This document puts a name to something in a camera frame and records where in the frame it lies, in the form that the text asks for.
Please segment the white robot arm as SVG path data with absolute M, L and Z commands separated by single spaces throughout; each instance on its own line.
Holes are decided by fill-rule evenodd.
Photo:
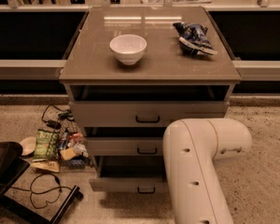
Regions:
M 241 157 L 252 136 L 234 119 L 180 119 L 162 142 L 175 224 L 234 224 L 214 162 Z

